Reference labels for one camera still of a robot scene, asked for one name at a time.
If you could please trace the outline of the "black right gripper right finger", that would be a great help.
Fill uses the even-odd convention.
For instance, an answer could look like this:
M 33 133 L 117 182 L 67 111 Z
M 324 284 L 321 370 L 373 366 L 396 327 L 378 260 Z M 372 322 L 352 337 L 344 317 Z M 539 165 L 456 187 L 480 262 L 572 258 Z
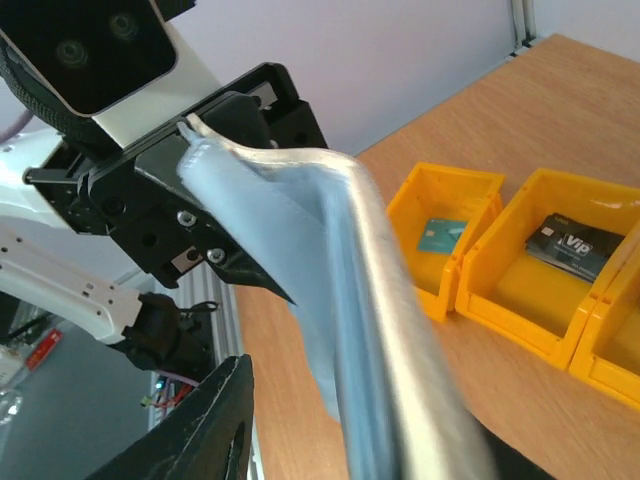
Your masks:
M 514 449 L 487 427 L 481 431 L 493 456 L 500 480 L 553 480 L 554 477 Z

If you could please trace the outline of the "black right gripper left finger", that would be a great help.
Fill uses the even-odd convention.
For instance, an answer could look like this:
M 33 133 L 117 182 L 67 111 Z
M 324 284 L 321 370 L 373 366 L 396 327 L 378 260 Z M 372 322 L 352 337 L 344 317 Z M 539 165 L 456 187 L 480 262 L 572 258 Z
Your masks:
M 245 479 L 254 414 L 248 355 L 226 358 L 157 427 L 91 479 Z

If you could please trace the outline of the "black VIP card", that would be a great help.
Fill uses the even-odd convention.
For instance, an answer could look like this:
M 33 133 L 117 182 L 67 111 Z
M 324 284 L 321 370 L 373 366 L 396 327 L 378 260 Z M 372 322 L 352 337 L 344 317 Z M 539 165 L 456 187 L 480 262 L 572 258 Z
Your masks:
M 593 283 L 623 240 L 623 235 L 553 213 L 528 237 L 525 251 L 548 265 Z

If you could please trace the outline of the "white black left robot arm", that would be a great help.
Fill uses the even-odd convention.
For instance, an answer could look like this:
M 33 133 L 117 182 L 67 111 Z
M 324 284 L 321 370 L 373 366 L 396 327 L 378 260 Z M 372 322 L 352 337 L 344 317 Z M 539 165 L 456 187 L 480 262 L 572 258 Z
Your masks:
M 1 176 L 1 206 L 79 234 L 110 237 L 146 273 L 176 288 L 208 265 L 226 283 L 279 293 L 279 285 L 178 183 L 186 151 L 177 125 L 190 114 L 248 147 L 321 147 L 310 105 L 285 66 L 264 63 L 220 85 L 176 31 L 178 64 L 96 118 L 80 117 L 35 76 L 8 41 L 1 75 L 10 90 L 60 132 L 41 165 L 26 150 Z M 1 231 L 5 292 L 57 314 L 143 370 L 197 374 L 212 362 L 160 294 L 121 288 Z

